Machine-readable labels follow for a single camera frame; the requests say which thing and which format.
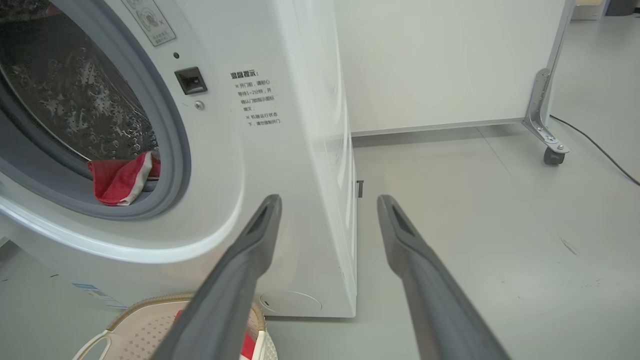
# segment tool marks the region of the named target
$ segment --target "metal bracket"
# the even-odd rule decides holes
[[[358,184],[358,197],[362,197],[362,187],[364,186],[364,180],[356,180]]]
[[[551,79],[551,70],[542,69],[536,74],[533,92],[522,124],[536,135],[549,149],[560,154],[569,152],[569,148],[561,143],[545,126],[542,121],[542,103],[547,95],[547,88]]]

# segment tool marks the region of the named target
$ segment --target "red item in basket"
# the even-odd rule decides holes
[[[173,319],[173,323],[178,321],[178,317],[182,314],[182,310],[178,311],[175,315],[175,319]],[[251,359],[253,356],[253,351],[255,350],[255,341],[251,339],[251,336],[244,333],[244,341],[242,342],[242,350],[240,351],[240,355],[246,357],[247,359]]]

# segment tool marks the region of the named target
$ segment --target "red cloth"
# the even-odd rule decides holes
[[[245,332],[240,355],[246,357],[247,359],[251,359],[253,356],[254,349],[255,349],[255,341],[251,339],[251,336],[249,336],[249,334]]]
[[[93,175],[93,194],[109,206],[130,205],[142,192],[148,177],[160,176],[160,160],[150,151],[135,159],[89,161]]]
[[[180,317],[180,314],[182,314],[182,310],[178,310],[178,313],[175,315],[175,318],[173,319],[173,323],[178,321],[178,318]]]

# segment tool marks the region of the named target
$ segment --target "front-load washing machine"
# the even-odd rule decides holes
[[[0,235],[114,307],[194,291],[282,198],[267,315],[356,311],[355,167],[333,4],[34,0],[0,13]],[[87,161],[158,154],[129,206]]]

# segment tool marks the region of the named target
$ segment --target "floor scuff mark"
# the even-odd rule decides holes
[[[567,250],[569,250],[573,255],[578,255],[580,254],[580,252],[578,251],[578,249],[576,249],[575,247],[573,247],[573,245],[571,245],[568,241],[566,241],[563,238],[560,238],[560,241],[562,241],[562,244],[564,245],[564,247],[567,248]]]

